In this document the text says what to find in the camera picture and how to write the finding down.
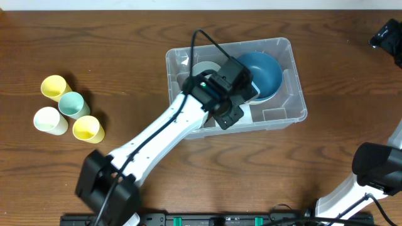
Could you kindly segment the grey small bowl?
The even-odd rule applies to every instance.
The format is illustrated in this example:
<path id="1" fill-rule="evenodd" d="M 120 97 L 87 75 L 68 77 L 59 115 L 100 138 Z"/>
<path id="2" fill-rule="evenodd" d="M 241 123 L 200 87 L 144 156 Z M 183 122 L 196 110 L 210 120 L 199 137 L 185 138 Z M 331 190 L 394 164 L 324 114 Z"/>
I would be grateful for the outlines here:
<path id="1" fill-rule="evenodd" d="M 214 70 L 218 72 L 221 66 L 210 61 L 199 62 L 192 67 L 192 75 L 195 77 L 196 75 L 202 73 L 205 70 Z"/>

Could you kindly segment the dark blue bowl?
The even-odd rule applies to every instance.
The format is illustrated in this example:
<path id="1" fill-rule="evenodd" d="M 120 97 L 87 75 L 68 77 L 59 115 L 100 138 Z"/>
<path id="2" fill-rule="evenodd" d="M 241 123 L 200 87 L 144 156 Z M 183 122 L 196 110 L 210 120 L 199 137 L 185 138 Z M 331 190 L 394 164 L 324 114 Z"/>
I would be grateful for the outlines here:
<path id="1" fill-rule="evenodd" d="M 245 65 L 253 75 L 253 83 L 260 91 L 258 97 L 270 96 L 282 85 L 281 66 L 270 55 L 252 51 L 239 56 L 237 60 Z"/>
<path id="2" fill-rule="evenodd" d="M 279 91 L 280 91 L 281 87 L 279 87 L 278 89 L 276 89 L 270 96 L 265 97 L 265 98 L 256 98 L 252 101 L 250 101 L 250 104 L 259 104 L 259 103 L 263 103 L 266 102 L 270 99 L 272 99 Z"/>

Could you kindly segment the clear plastic storage bin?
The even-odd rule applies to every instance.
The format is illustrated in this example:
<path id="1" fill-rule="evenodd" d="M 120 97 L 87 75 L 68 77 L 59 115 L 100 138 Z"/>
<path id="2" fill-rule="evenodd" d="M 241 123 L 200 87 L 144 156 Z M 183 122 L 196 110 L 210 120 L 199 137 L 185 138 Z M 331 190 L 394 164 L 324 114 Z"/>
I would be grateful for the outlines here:
<path id="1" fill-rule="evenodd" d="M 220 46 L 235 58 L 252 51 L 266 53 L 273 57 L 279 63 L 283 72 L 281 89 L 272 99 L 262 104 L 248 104 L 251 109 L 253 123 L 232 126 L 222 130 L 218 123 L 211 118 L 200 129 L 194 130 L 185 139 L 264 129 L 284 129 L 293 123 L 303 121 L 307 117 L 307 107 L 296 69 L 293 50 L 288 39 L 283 37 L 270 38 L 224 43 L 220 44 Z M 196 46 L 194 52 L 194 65 L 199 62 L 210 61 L 223 66 L 227 60 L 226 56 L 214 45 Z M 188 77 L 189 55 L 190 47 L 173 48 L 166 53 L 170 104 L 180 93 L 182 83 Z"/>

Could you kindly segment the yellow plastic cup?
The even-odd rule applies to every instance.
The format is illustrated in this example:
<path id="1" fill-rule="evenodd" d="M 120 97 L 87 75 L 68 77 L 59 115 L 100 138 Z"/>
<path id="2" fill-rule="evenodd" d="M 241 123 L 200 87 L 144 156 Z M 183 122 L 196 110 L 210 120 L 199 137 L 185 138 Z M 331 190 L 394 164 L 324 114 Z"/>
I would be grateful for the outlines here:
<path id="1" fill-rule="evenodd" d="M 77 119 L 72 128 L 73 135 L 87 143 L 100 143 L 105 137 L 104 128 L 94 116 L 83 116 Z"/>
<path id="2" fill-rule="evenodd" d="M 50 75 L 41 83 L 40 90 L 45 97 L 59 102 L 64 94 L 71 92 L 67 81 L 59 75 Z"/>

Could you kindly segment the green plastic cup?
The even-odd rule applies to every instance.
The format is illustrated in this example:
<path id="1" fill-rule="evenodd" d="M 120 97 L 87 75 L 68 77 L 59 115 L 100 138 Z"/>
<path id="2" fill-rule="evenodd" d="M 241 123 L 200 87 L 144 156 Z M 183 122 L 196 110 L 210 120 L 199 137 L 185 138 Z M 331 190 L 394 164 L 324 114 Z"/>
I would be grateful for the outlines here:
<path id="1" fill-rule="evenodd" d="M 90 115 L 90 108 L 84 98 L 77 92 L 67 92 L 58 103 L 60 112 L 72 119 Z"/>

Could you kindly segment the white plastic cup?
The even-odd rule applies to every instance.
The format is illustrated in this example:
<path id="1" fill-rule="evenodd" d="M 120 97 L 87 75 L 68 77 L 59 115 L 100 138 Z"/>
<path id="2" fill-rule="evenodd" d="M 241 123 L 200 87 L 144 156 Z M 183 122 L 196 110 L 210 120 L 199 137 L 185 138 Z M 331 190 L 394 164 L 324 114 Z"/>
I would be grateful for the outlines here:
<path id="1" fill-rule="evenodd" d="M 38 110 L 33 118 L 35 128 L 52 135 L 62 135 L 68 130 L 67 120 L 54 107 Z"/>

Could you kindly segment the beige large bowl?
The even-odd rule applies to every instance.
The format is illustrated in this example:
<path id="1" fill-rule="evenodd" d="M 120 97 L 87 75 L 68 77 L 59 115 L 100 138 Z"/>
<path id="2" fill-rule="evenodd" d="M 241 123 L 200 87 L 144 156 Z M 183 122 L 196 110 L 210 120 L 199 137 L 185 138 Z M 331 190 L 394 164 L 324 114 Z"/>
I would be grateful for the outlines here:
<path id="1" fill-rule="evenodd" d="M 264 102 L 266 102 L 266 101 L 272 99 L 275 95 L 276 95 L 276 93 L 273 93 L 273 94 L 271 94 L 270 96 L 267 96 L 267 97 L 264 97 L 264 98 L 258 97 L 258 98 L 255 98 L 255 99 L 253 99 L 253 100 L 249 100 L 249 101 L 247 101 L 246 103 L 249 104 L 249 105 L 258 105 L 258 104 L 262 104 L 262 103 L 264 103 Z"/>

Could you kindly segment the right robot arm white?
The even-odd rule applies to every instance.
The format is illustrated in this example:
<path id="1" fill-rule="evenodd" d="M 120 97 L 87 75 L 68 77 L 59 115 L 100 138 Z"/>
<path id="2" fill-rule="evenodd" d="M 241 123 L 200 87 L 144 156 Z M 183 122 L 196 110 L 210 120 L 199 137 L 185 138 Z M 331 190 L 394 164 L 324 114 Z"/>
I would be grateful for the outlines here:
<path id="1" fill-rule="evenodd" d="M 401 191 L 401 124 L 385 145 L 363 143 L 352 161 L 352 173 L 331 193 L 315 203 L 310 216 L 326 218 L 319 225 L 351 225 L 351 218 L 375 203 L 390 224 L 378 200 Z"/>

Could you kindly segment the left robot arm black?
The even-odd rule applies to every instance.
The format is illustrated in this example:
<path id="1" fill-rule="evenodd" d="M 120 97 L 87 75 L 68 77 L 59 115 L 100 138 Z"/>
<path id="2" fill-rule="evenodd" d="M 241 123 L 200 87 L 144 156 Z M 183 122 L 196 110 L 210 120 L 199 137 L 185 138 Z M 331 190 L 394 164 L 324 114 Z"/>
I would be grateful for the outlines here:
<path id="1" fill-rule="evenodd" d="M 137 225 L 139 190 L 158 162 L 208 117 L 223 130 L 233 126 L 244 115 L 240 106 L 258 94 L 250 70 L 232 56 L 218 71 L 191 73 L 169 108 L 134 139 L 85 158 L 75 193 L 97 214 L 90 225 Z"/>

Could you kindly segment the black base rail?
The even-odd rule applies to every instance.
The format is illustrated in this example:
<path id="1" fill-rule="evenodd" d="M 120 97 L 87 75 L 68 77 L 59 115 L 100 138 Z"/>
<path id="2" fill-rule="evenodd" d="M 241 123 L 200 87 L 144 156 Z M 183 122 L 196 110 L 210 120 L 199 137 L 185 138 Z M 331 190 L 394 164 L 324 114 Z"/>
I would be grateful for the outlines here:
<path id="1" fill-rule="evenodd" d="M 165 215 L 164 213 L 151 213 L 140 217 L 140 226 L 246 226 L 263 225 L 297 218 L 297 214 L 291 212 L 274 212 L 269 215 Z M 60 226 L 90 225 L 92 215 L 64 215 L 60 217 Z M 363 223 L 374 223 L 374 217 L 370 213 L 358 213 L 350 218 Z"/>

